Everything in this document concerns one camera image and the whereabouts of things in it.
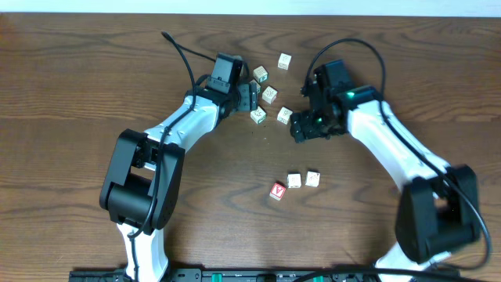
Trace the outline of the yellow edged wooden block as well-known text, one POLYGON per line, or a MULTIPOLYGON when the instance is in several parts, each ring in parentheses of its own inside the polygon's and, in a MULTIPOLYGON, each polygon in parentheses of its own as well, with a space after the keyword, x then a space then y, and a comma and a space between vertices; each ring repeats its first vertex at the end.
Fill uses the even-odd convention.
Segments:
POLYGON ((266 112, 258 106, 256 110, 252 110, 250 113, 250 118, 257 124, 261 124, 267 117, 266 112))

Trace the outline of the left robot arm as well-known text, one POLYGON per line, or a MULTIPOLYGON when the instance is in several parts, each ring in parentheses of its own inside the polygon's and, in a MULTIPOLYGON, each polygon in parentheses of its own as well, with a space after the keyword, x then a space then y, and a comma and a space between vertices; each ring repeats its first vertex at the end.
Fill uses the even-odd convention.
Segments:
POLYGON ((144 132, 126 129, 119 135, 99 205, 124 238, 128 264, 123 280, 162 280, 169 267, 164 227, 178 199, 186 152, 221 120, 257 107, 255 83, 228 93, 196 86, 159 125, 144 132))

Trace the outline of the wooden block row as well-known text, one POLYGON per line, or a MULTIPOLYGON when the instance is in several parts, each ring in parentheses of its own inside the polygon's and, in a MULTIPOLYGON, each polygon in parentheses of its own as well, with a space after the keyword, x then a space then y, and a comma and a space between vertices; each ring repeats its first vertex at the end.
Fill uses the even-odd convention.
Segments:
POLYGON ((318 187, 321 174, 319 172, 308 171, 305 178, 305 185, 318 187))

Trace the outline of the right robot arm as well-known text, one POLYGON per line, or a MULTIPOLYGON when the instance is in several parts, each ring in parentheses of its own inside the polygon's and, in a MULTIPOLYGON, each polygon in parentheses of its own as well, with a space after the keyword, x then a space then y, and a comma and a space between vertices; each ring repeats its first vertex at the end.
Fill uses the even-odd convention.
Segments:
POLYGON ((362 272, 375 281, 441 280, 460 270, 445 263, 455 251, 490 239, 478 207, 478 181, 467 165, 432 153, 393 115, 382 91, 351 82, 308 82, 310 110, 293 114, 291 135, 308 139, 349 134, 386 169, 400 190, 395 245, 362 272))

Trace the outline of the red letter block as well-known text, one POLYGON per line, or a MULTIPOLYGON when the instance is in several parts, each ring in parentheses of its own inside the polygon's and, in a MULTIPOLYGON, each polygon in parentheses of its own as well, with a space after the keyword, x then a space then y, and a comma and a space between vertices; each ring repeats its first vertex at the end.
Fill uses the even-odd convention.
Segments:
POLYGON ((280 201, 283 198, 283 195, 285 194, 286 191, 287 191, 286 187, 282 186, 279 183, 275 183, 271 188, 269 196, 277 201, 280 201))

